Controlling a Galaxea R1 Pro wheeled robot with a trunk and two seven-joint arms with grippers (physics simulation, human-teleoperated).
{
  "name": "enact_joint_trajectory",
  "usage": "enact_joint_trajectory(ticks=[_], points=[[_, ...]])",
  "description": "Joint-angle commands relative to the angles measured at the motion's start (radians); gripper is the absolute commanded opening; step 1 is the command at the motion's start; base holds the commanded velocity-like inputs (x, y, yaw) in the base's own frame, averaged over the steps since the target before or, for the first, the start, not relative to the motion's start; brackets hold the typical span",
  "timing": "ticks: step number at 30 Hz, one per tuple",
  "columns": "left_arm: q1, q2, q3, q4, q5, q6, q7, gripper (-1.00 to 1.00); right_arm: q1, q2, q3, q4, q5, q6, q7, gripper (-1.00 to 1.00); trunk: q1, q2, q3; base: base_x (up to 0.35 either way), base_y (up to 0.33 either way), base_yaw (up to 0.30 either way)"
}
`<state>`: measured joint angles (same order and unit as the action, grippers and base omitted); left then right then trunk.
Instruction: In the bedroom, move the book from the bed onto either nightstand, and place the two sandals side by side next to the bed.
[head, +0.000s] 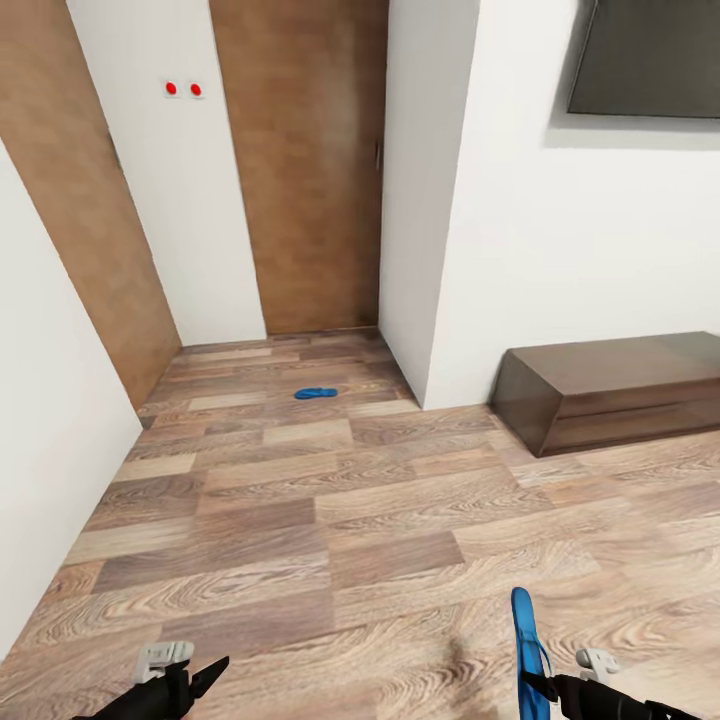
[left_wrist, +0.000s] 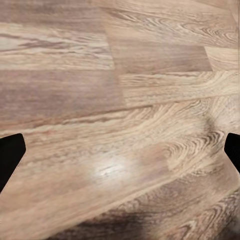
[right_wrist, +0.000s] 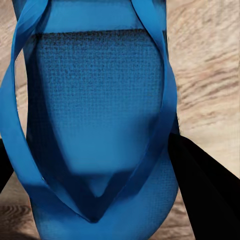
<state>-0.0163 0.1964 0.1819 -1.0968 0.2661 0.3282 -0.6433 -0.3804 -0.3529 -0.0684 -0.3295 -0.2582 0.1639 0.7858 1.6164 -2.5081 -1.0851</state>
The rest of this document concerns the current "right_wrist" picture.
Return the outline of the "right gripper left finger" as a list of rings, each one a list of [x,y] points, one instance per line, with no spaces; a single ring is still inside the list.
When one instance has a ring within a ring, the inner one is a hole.
[[[2,137],[0,137],[0,193],[4,189],[14,169],[8,158]]]

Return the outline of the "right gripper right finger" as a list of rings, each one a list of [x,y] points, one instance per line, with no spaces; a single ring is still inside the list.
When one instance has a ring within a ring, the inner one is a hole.
[[[240,179],[184,136],[167,151],[195,239],[240,240]]]

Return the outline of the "sandal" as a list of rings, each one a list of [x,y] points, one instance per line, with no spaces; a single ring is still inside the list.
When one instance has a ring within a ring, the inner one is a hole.
[[[167,0],[12,0],[0,137],[41,240],[149,240],[179,190]],[[27,126],[17,108],[23,50]]]

